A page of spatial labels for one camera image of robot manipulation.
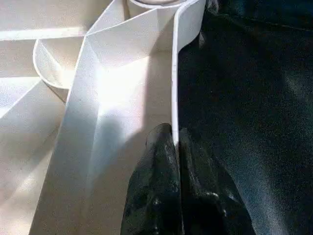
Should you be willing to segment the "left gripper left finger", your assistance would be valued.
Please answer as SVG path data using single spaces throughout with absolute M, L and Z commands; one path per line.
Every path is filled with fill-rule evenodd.
M 122 235 L 179 235 L 180 179 L 172 127 L 156 126 L 128 184 Z

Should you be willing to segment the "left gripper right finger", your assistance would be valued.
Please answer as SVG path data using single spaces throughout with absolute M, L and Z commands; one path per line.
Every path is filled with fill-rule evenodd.
M 188 129 L 179 132 L 183 227 L 186 235 L 250 235 L 249 212 L 211 146 Z

